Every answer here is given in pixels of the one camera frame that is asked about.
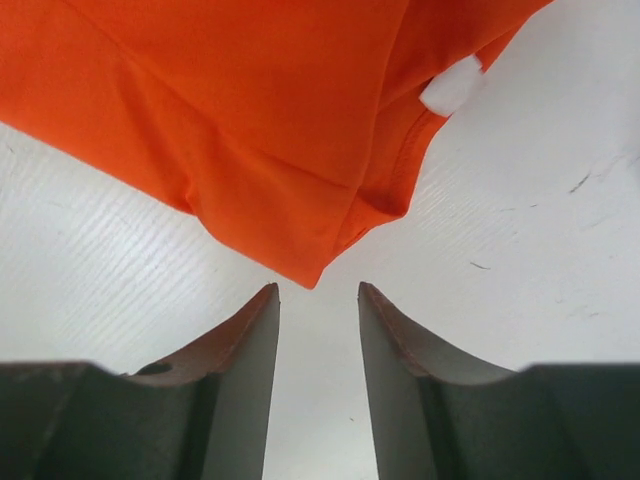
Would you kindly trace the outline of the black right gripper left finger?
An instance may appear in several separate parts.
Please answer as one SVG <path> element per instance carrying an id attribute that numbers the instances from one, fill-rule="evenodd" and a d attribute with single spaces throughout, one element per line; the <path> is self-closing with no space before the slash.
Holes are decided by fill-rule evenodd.
<path id="1" fill-rule="evenodd" d="M 132 375 L 1 367 L 5 479 L 258 479 L 279 337 L 276 284 Z"/>

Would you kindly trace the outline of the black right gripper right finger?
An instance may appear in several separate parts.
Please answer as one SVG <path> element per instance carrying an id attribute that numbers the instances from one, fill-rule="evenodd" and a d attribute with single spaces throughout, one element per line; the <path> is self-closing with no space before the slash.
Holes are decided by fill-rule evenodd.
<path id="1" fill-rule="evenodd" d="M 374 285 L 358 292 L 382 479 L 635 479 L 639 367 L 511 371 L 421 326 Z"/>

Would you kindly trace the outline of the orange t shirt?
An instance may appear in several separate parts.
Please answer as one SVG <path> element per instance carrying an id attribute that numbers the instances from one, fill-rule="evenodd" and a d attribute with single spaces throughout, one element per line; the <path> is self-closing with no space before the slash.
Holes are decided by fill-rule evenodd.
<path id="1" fill-rule="evenodd" d="M 539 1 L 5 1 L 1 119 L 311 288 L 408 211 L 446 115 Z"/>

